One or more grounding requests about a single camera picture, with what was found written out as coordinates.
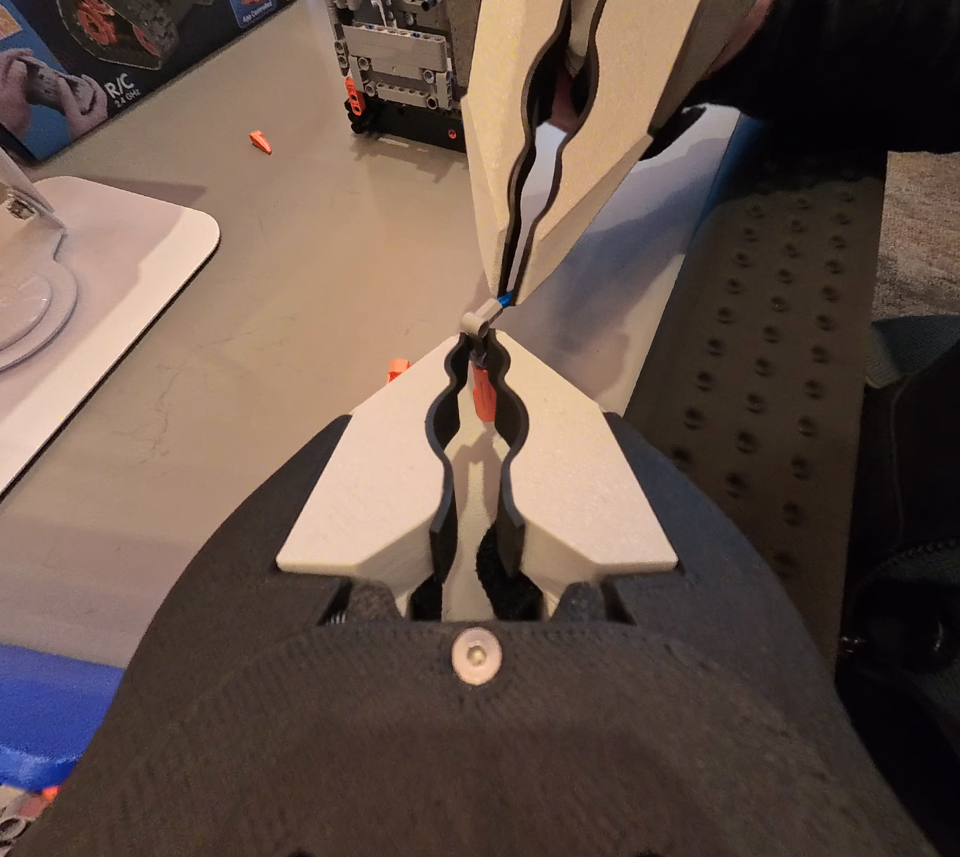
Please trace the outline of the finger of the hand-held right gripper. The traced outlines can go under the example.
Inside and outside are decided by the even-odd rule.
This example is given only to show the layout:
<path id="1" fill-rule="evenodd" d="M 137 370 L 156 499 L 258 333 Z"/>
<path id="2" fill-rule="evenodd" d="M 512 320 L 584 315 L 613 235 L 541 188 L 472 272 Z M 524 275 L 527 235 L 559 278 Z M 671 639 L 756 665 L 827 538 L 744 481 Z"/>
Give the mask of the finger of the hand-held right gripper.
<path id="1" fill-rule="evenodd" d="M 561 35 L 567 0 L 481 0 L 462 121 L 479 250 L 492 297 L 505 294 L 532 160 L 535 71 Z"/>
<path id="2" fill-rule="evenodd" d="M 652 143 L 649 133 L 701 0 L 604 0 L 592 101 L 558 152 L 558 178 L 517 278 L 528 299 L 566 258 Z"/>

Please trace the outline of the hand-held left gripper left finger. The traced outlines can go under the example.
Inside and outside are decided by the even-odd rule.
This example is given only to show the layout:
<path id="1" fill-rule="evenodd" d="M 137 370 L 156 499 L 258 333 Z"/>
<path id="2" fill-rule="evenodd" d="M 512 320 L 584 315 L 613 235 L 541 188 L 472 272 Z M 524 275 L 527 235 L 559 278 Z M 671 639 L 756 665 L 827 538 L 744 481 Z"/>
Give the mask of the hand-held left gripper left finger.
<path id="1" fill-rule="evenodd" d="M 457 552 L 447 446 L 460 428 L 461 336 L 452 336 L 359 406 L 275 562 L 289 573 L 388 587 L 441 586 Z"/>

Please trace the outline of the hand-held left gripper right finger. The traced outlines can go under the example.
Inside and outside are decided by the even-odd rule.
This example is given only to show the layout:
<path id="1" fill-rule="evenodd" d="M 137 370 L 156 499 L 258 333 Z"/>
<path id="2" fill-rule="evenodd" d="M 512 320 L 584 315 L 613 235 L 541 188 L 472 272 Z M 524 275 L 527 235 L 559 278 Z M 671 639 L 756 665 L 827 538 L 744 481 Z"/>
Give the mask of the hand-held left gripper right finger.
<path id="1" fill-rule="evenodd" d="M 574 585 L 674 571 L 678 554 L 603 409 L 502 331 L 486 335 L 486 369 L 507 445 L 496 548 L 543 615 Z"/>

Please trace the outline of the blue plastic bin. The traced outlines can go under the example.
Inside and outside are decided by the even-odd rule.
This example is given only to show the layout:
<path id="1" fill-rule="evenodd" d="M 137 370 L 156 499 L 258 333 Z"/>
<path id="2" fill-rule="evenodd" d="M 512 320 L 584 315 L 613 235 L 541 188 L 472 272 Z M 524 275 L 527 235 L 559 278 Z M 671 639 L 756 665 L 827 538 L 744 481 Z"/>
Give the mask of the blue plastic bin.
<path id="1" fill-rule="evenodd" d="M 58 786 L 101 726 L 123 668 L 1 646 L 1 782 Z"/>

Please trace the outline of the pile of plastic building pieces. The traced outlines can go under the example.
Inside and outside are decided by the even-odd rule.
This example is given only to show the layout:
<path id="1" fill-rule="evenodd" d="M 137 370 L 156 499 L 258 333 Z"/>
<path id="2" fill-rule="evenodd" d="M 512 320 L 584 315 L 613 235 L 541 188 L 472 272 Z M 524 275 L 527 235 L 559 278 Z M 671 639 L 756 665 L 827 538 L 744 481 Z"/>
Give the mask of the pile of plastic building pieces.
<path id="1" fill-rule="evenodd" d="M 1 856 L 9 854 L 59 791 L 59 786 L 28 791 L 9 784 L 1 785 Z"/>

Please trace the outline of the person's right forearm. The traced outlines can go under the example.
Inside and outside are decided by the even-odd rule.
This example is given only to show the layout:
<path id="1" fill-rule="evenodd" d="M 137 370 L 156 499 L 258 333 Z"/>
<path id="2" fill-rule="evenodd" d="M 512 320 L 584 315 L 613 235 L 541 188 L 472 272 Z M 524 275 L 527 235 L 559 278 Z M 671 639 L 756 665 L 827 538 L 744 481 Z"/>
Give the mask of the person's right forearm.
<path id="1" fill-rule="evenodd" d="M 959 149 L 959 0 L 772 0 L 689 104 L 891 152 Z"/>

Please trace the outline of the person's right hand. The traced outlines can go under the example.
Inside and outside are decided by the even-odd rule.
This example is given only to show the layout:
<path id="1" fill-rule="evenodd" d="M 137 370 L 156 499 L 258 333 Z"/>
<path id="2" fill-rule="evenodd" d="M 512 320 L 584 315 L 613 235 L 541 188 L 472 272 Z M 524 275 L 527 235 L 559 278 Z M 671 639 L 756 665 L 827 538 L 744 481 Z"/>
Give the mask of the person's right hand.
<path id="1" fill-rule="evenodd" d="M 760 31 L 764 21 L 772 9 L 774 0 L 755 0 L 745 18 L 738 24 L 737 29 L 726 43 L 726 47 L 718 55 L 710 67 L 713 74 L 734 60 Z"/>

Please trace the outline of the grey technic brick model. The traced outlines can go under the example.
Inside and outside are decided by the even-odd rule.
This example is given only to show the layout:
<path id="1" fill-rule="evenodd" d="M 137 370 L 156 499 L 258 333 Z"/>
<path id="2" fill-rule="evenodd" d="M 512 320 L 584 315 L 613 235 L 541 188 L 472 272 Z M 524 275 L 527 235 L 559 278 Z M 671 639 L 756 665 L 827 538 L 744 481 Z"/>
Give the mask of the grey technic brick model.
<path id="1" fill-rule="evenodd" d="M 356 135 L 466 151 L 447 0 L 325 0 Z"/>

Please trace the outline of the black perforated pad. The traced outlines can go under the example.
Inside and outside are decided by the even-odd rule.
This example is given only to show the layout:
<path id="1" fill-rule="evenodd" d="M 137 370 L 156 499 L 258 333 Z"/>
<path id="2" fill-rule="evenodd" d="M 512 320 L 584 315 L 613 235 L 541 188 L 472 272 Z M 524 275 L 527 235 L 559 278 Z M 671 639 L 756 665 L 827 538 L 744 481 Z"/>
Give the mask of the black perforated pad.
<path id="1" fill-rule="evenodd" d="M 718 178 L 624 417 L 768 563 L 834 664 L 885 151 L 761 142 Z"/>

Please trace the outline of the white book stand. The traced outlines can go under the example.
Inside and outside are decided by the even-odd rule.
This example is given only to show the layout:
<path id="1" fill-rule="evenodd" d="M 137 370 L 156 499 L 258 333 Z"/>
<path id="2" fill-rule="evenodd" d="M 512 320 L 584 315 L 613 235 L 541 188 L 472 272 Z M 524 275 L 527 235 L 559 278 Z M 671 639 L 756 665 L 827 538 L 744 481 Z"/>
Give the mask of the white book stand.
<path id="1" fill-rule="evenodd" d="M 207 263 L 202 211 L 1 154 L 1 492 Z"/>

